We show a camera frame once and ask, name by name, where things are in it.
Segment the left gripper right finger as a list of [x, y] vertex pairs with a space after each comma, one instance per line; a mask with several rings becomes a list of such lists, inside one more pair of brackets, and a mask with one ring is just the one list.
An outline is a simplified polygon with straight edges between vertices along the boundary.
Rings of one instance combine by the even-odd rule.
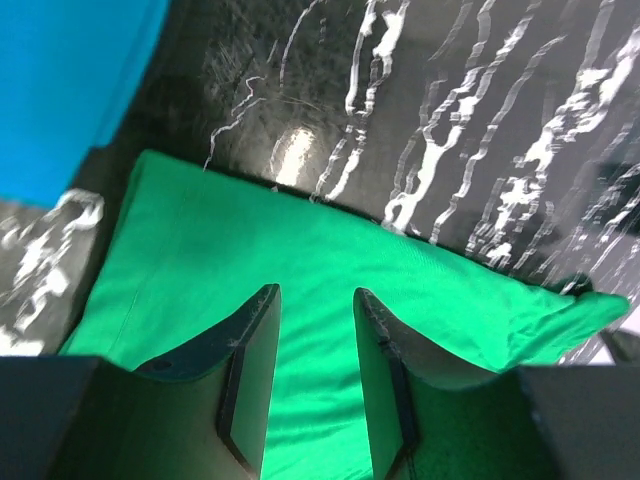
[[355, 291], [353, 314], [374, 477], [417, 479], [423, 438], [411, 382], [459, 390], [495, 374], [409, 327], [368, 289]]

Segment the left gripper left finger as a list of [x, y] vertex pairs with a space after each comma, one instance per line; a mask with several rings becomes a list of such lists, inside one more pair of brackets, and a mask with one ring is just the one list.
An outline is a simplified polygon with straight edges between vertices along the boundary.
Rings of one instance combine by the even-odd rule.
[[220, 373], [215, 433], [247, 475], [261, 473], [280, 319], [280, 286], [266, 284], [229, 317], [136, 368], [178, 382]]

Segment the green t-shirt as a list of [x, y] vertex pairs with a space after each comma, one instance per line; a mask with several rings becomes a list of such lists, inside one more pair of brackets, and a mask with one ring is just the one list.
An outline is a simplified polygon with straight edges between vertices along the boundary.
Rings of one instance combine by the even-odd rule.
[[368, 479], [353, 320], [357, 288], [466, 361], [552, 364], [624, 316], [618, 295], [560, 295], [320, 204], [143, 152], [67, 354], [135, 368], [233, 313], [282, 295], [263, 473]]

